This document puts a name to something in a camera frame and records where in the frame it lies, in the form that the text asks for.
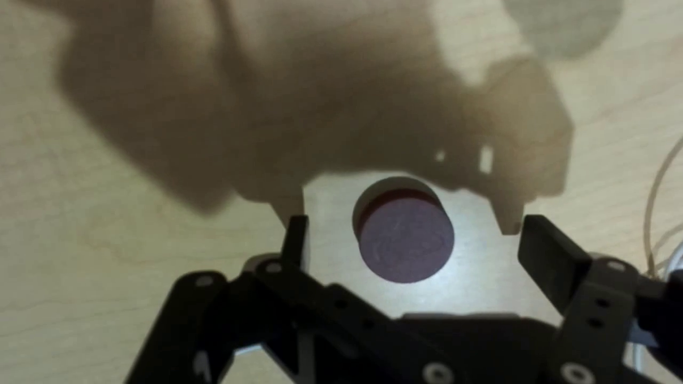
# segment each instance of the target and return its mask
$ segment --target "cable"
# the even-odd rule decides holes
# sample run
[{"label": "cable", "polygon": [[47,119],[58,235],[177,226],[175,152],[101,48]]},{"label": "cable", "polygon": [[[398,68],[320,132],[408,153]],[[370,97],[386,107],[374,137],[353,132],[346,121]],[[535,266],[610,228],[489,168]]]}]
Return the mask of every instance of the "cable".
[{"label": "cable", "polygon": [[646,246],[646,258],[647,258],[647,273],[650,275],[656,275],[658,273],[658,266],[656,266],[656,252],[654,252],[654,216],[656,216],[656,201],[658,201],[658,193],[659,193],[659,188],[663,188],[663,180],[671,168],[671,164],[674,162],[674,157],[680,155],[680,152],[683,150],[683,138],[678,140],[678,145],[667,153],[658,175],[656,175],[656,180],[654,180],[654,188],[650,190],[650,195],[647,195],[647,207],[646,207],[646,220],[642,220],[642,246]]}]

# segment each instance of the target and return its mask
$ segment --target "black metal bracket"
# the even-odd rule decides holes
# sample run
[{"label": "black metal bracket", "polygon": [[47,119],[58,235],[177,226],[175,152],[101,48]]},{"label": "black metal bracket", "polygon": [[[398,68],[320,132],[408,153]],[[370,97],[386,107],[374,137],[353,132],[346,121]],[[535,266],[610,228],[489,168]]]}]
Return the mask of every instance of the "black metal bracket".
[{"label": "black metal bracket", "polygon": [[520,258],[563,313],[560,328],[517,316],[392,320],[341,285],[301,270],[306,217],[280,258],[227,282],[182,276],[129,384],[219,384],[239,347],[262,345],[293,382],[651,382],[624,361],[633,321],[678,363],[681,289],[618,258],[594,260],[540,216],[525,220]]}]

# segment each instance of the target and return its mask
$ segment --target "wire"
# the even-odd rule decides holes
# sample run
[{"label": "wire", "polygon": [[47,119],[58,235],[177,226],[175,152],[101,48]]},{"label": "wire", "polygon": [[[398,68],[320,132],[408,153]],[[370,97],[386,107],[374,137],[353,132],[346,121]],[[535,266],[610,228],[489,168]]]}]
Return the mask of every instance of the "wire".
[{"label": "wire", "polygon": [[[665,260],[665,270],[659,273],[663,279],[671,279],[671,275],[674,270],[683,270],[683,241],[678,246],[678,249]],[[633,366],[638,370],[638,374],[646,374],[642,370],[642,345],[635,345],[633,347]]]},{"label": "wire", "polygon": [[656,180],[654,180],[654,188],[650,190],[650,195],[647,195],[647,207],[646,207],[646,220],[642,220],[642,246],[646,246],[646,258],[647,258],[647,273],[650,275],[656,275],[658,273],[658,266],[656,266],[656,252],[654,252],[654,216],[656,216],[656,203],[658,203],[658,193],[659,193],[659,188],[663,188],[663,180],[671,168],[671,164],[674,162],[674,157],[680,155],[680,152],[683,150],[683,137],[678,140],[678,145],[667,153],[658,175],[656,175]]}]

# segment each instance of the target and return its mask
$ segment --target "screw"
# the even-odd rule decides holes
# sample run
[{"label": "screw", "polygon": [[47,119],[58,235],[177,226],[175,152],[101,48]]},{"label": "screw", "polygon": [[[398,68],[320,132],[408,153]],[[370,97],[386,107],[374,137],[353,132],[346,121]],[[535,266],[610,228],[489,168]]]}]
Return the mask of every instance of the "screw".
[{"label": "screw", "polygon": [[607,266],[610,266],[610,269],[616,269],[616,270],[625,270],[625,265],[624,265],[624,262],[618,262],[618,260],[607,262]]},{"label": "screw", "polygon": [[561,377],[568,384],[595,384],[594,370],[587,369],[586,365],[576,365],[576,363],[561,365]]},{"label": "screw", "polygon": [[198,288],[207,288],[207,285],[213,285],[213,275],[202,275],[194,285]]},{"label": "screw", "polygon": [[452,370],[442,363],[426,365],[424,377],[427,384],[452,384]]},{"label": "screw", "polygon": [[207,384],[212,382],[210,353],[206,350],[194,353],[194,375],[202,375]]},{"label": "screw", "polygon": [[265,266],[265,270],[268,270],[268,273],[282,273],[282,265],[280,265],[280,262],[270,262],[270,265]]}]

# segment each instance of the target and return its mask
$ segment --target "dark circular disc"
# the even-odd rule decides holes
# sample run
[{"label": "dark circular disc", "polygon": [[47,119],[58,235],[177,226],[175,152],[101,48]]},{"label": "dark circular disc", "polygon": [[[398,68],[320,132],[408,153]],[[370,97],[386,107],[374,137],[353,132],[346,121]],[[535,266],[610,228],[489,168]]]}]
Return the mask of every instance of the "dark circular disc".
[{"label": "dark circular disc", "polygon": [[455,246],[452,224],[439,195],[414,179],[371,186],[356,205],[354,231],[365,265],[398,284],[435,275]]}]

